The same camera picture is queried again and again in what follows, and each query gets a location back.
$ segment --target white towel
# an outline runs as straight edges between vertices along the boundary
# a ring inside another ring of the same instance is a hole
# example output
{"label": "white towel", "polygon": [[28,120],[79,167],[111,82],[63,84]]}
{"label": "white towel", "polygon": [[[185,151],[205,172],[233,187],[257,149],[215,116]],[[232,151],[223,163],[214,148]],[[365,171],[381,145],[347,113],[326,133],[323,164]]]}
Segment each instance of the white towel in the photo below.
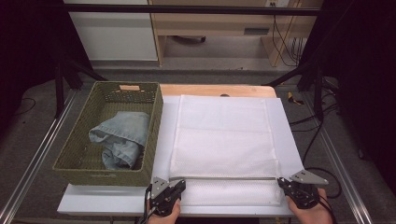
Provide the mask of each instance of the white towel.
{"label": "white towel", "polygon": [[179,177],[183,205],[279,205],[265,99],[181,96],[170,167]]}

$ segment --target wire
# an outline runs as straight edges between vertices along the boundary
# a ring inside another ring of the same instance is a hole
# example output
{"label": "wire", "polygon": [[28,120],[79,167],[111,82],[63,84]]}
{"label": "wire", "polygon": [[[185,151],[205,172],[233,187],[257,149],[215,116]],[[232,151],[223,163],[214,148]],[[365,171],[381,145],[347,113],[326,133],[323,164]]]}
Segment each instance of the wire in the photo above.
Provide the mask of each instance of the wire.
{"label": "wire", "polygon": [[342,188],[341,183],[338,180],[337,176],[334,175],[332,172],[330,172],[328,170],[325,170],[323,168],[320,168],[320,167],[308,167],[308,168],[305,168],[305,170],[319,170],[319,171],[322,171],[324,173],[327,173],[328,175],[331,175],[332,178],[334,178],[335,182],[337,183],[338,191],[337,191],[337,193],[335,195],[332,195],[332,196],[331,195],[327,195],[327,198],[336,199],[336,198],[338,198],[341,195],[341,193],[343,191],[343,188]]}
{"label": "wire", "polygon": [[324,82],[322,83],[322,88],[325,91],[331,91],[334,95],[336,92],[338,92],[338,88],[334,87],[332,83],[328,82],[326,79],[324,79]]}
{"label": "wire", "polygon": [[32,99],[32,98],[23,98],[22,100],[31,100],[31,101],[33,101],[33,104],[30,106],[29,109],[27,109],[27,110],[25,110],[25,111],[22,111],[22,112],[20,112],[20,113],[16,113],[16,114],[14,114],[14,116],[18,116],[18,115],[27,113],[27,112],[29,112],[30,110],[32,110],[33,107],[35,107],[35,99]]}
{"label": "wire", "polygon": [[[291,17],[291,21],[290,21],[290,23],[289,23],[289,27],[288,27],[288,30],[286,31],[286,34],[288,33],[288,31],[289,31],[289,29],[290,29],[290,27],[291,27],[291,22],[293,21],[293,19],[294,19],[294,16]],[[288,46],[287,46],[286,43],[285,43],[285,38],[283,38],[282,34],[281,34],[280,31],[279,31],[279,28],[277,28],[276,15],[274,15],[274,26],[275,26],[275,28],[276,28],[277,33],[279,34],[280,39],[282,40],[283,46],[285,46],[286,52],[288,53],[288,55],[289,55],[289,57],[291,58],[291,60],[294,61],[294,60],[293,60],[293,57],[292,57],[292,56],[290,55],[290,53],[289,53]]]}
{"label": "wire", "polygon": [[307,129],[307,130],[291,130],[293,133],[307,133],[307,132],[311,132],[312,130],[315,130],[317,127],[311,128],[311,129]]}
{"label": "wire", "polygon": [[327,80],[326,77],[324,77],[323,80],[324,80],[325,83],[328,84],[329,86],[332,86],[333,88],[338,89],[338,86],[335,85],[334,83],[330,82],[329,80]]}
{"label": "wire", "polygon": [[276,16],[274,15],[274,27],[273,27],[273,32],[272,32],[272,38],[273,38],[273,43],[274,43],[274,47],[277,51],[277,53],[279,54],[280,59],[282,60],[283,64],[285,64],[286,66],[290,66],[290,67],[294,67],[295,65],[291,65],[285,62],[285,60],[282,57],[282,54],[280,53],[280,50],[277,48],[276,43],[275,43],[275,38],[274,38],[274,30],[276,27]]}
{"label": "wire", "polygon": [[[328,115],[330,112],[334,111],[337,108],[337,106],[338,106],[338,104],[329,105],[328,107],[323,109],[323,112],[327,112],[326,115]],[[296,120],[296,121],[290,122],[289,125],[290,126],[294,126],[294,125],[297,125],[297,124],[301,124],[301,123],[307,122],[307,121],[309,121],[311,119],[314,119],[315,117],[316,117],[316,115],[312,115],[312,116],[307,117],[305,119],[300,119],[300,120]]]}
{"label": "wire", "polygon": [[327,201],[323,196],[319,195],[319,197],[329,206],[329,208],[332,210],[332,205]]}
{"label": "wire", "polygon": [[144,207],[144,212],[143,216],[139,219],[137,224],[146,224],[149,221],[149,216],[148,216],[148,195],[151,192],[151,188],[146,189],[145,193],[145,207]]}
{"label": "wire", "polygon": [[322,126],[323,126],[323,121],[319,124],[319,127],[318,127],[317,131],[315,132],[314,137],[311,139],[311,142],[309,143],[308,148],[306,149],[306,151],[305,151],[305,153],[303,155],[303,159],[302,159],[303,165],[305,163],[306,156],[308,155],[308,152],[311,149],[315,139],[317,138],[317,135],[320,132],[320,129],[321,129]]}
{"label": "wire", "polygon": [[322,96],[322,100],[324,100],[324,98],[328,97],[328,96],[334,96],[333,92],[327,91],[327,93],[325,95]]}
{"label": "wire", "polygon": [[302,50],[303,50],[303,38],[300,37],[298,44],[297,44],[297,52],[296,52],[296,41],[297,38],[294,37],[293,38],[293,42],[291,43],[291,57],[294,59],[294,61],[296,62],[296,66],[298,66],[298,64],[300,63],[301,60],[301,56],[302,56]]}
{"label": "wire", "polygon": [[329,208],[329,206],[327,206],[325,203],[319,201],[318,202],[320,205],[322,205],[330,214],[330,216],[332,217],[332,223],[333,224],[337,224],[337,219],[335,218],[334,212],[332,211],[332,209]]}

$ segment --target denim fabric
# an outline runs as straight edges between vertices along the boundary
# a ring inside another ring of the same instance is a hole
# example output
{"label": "denim fabric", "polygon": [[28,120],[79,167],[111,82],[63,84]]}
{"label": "denim fabric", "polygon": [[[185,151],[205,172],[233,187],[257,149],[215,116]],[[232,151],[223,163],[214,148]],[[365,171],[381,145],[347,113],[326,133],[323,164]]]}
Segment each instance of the denim fabric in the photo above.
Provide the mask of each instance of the denim fabric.
{"label": "denim fabric", "polygon": [[89,132],[91,142],[105,147],[102,159],[108,170],[130,169],[140,155],[149,134],[149,115],[120,111]]}

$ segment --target wicker basket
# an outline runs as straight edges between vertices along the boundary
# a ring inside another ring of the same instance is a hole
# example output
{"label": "wicker basket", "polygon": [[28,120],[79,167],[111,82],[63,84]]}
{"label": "wicker basket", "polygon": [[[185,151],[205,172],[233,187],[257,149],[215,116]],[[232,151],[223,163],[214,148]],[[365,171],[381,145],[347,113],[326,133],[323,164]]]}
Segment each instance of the wicker basket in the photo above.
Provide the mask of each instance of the wicker basket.
{"label": "wicker basket", "polygon": [[[106,170],[103,148],[91,143],[88,133],[118,111],[150,115],[148,140],[143,155],[131,170]],[[163,112],[159,83],[96,82],[78,120],[52,169],[73,185],[148,186],[151,179]]]}

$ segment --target black cable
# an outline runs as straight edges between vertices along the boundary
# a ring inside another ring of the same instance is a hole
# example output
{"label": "black cable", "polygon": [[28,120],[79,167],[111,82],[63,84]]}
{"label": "black cable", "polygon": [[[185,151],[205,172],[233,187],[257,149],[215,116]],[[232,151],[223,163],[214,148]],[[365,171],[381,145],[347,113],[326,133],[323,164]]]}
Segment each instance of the black cable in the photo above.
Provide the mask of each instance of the black cable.
{"label": "black cable", "polygon": [[[338,106],[338,104],[329,105],[328,107],[323,109],[323,112],[328,112],[328,113],[332,112],[337,106]],[[305,119],[300,119],[300,120],[296,120],[296,121],[290,122],[289,125],[290,126],[294,126],[294,125],[297,125],[297,124],[301,124],[301,123],[307,122],[307,121],[309,121],[311,119],[314,119],[315,117],[316,117],[316,115],[312,115],[312,116],[307,117]]]}
{"label": "black cable", "polygon": [[296,40],[297,40],[297,38],[294,37],[293,42],[291,43],[291,56],[293,57],[293,59],[296,59],[296,56],[297,56],[297,54],[294,52]]}
{"label": "black cable", "polygon": [[332,91],[327,91],[327,93],[322,96],[322,100],[324,100],[324,98],[326,98],[328,96],[334,96],[334,93]]}
{"label": "black cable", "polygon": [[307,130],[291,130],[293,133],[307,133],[307,132],[311,132],[312,130],[315,130],[317,127],[311,128],[311,129],[307,129]]}
{"label": "black cable", "polygon": [[317,138],[318,133],[320,132],[322,125],[323,125],[323,121],[319,124],[319,127],[318,127],[317,131],[315,132],[314,137],[311,139],[311,142],[309,143],[308,148],[306,149],[306,151],[303,155],[303,159],[302,159],[303,165],[305,163],[306,156],[308,155],[308,152],[312,147],[312,144],[314,143],[315,139]]}
{"label": "black cable", "polygon": [[334,175],[332,172],[330,172],[330,171],[328,171],[326,169],[320,168],[320,167],[308,167],[308,168],[305,168],[305,170],[319,170],[321,172],[327,173],[328,175],[331,175],[332,178],[334,178],[335,183],[337,183],[338,191],[337,191],[337,193],[335,195],[332,195],[332,196],[331,195],[327,195],[327,198],[336,199],[336,198],[340,197],[340,195],[341,195],[341,193],[343,191],[343,187],[341,186],[341,183],[338,180],[336,175]]}
{"label": "black cable", "polygon": [[298,48],[297,48],[297,55],[298,55],[298,62],[300,62],[300,60],[301,60],[301,57],[303,56],[303,38],[302,37],[300,37],[300,40],[299,40],[299,45],[298,45]]}
{"label": "black cable", "polygon": [[[290,21],[290,23],[289,23],[289,27],[288,27],[288,30],[286,31],[286,34],[288,33],[288,31],[289,31],[289,29],[290,29],[290,27],[291,27],[291,23],[292,23],[293,19],[294,19],[294,16],[291,17],[291,21]],[[285,38],[283,38],[282,34],[281,34],[280,31],[279,31],[279,28],[277,28],[276,15],[274,15],[274,25],[275,25],[275,28],[276,28],[277,33],[279,34],[280,39],[282,40],[283,46],[285,46],[286,52],[288,53],[288,55],[289,55],[289,57],[291,58],[291,60],[295,63],[295,61],[293,60],[293,57],[290,55],[290,52],[289,52],[289,50],[288,50],[288,45],[286,45],[286,42],[285,42]]]}
{"label": "black cable", "polygon": [[282,54],[280,53],[280,50],[276,46],[275,38],[274,38],[275,24],[276,24],[276,20],[275,20],[275,15],[274,15],[274,25],[273,25],[273,32],[272,32],[272,38],[273,38],[274,47],[275,47],[277,53],[279,54],[279,57],[282,60],[283,64],[285,64],[286,66],[294,67],[295,65],[291,65],[291,64],[288,64],[288,63],[285,62],[285,60],[282,57]]}
{"label": "black cable", "polygon": [[328,81],[328,80],[326,79],[326,77],[324,77],[323,80],[324,80],[324,84],[329,85],[329,88],[331,88],[332,90],[338,89],[338,86],[332,84],[330,81]]}
{"label": "black cable", "polygon": [[[305,196],[307,197],[307,198],[312,198],[312,195],[311,194],[309,194],[308,192],[306,192],[306,191],[304,191],[304,190],[299,190],[299,192],[301,192],[302,194],[305,194]],[[337,224],[337,219],[335,218],[335,215],[334,215],[334,212],[332,211],[332,207],[330,206],[330,204],[329,204],[329,202],[326,200],[326,199],[324,199],[322,196],[320,196],[319,195],[319,197],[321,198],[321,199],[323,199],[323,201],[325,201],[327,204],[325,204],[325,203],[323,203],[320,199],[317,201],[317,200],[315,200],[317,203],[319,203],[320,205],[322,205],[326,210],[327,210],[327,212],[330,214],[330,217],[332,218],[332,223],[333,224]]]}
{"label": "black cable", "polygon": [[149,195],[150,192],[151,192],[151,188],[147,188],[146,189],[146,193],[145,193],[145,207],[144,207],[143,216],[139,219],[137,224],[146,224],[149,221],[149,217],[148,217],[148,195]]}
{"label": "black cable", "polygon": [[332,209],[329,208],[329,206],[327,206],[325,203],[319,201],[318,202],[320,205],[322,205],[330,214],[330,216],[332,217],[332,223],[333,224],[337,224],[337,219],[335,218],[334,212],[332,211]]}
{"label": "black cable", "polygon": [[27,113],[27,112],[29,112],[30,110],[32,110],[32,109],[33,109],[33,107],[35,107],[35,99],[32,99],[32,98],[23,98],[22,100],[31,100],[31,101],[33,101],[33,105],[31,105],[29,109],[27,109],[27,110],[25,110],[25,111],[23,111],[23,112],[20,112],[20,113],[14,114],[14,116],[18,116],[18,115],[21,115],[21,114]]}
{"label": "black cable", "polygon": [[336,94],[338,93],[338,88],[333,87],[332,84],[330,82],[327,82],[327,80],[325,79],[325,81],[322,83],[322,88],[323,90],[325,90],[326,92],[332,92],[332,94],[334,95],[334,97],[336,97]]}

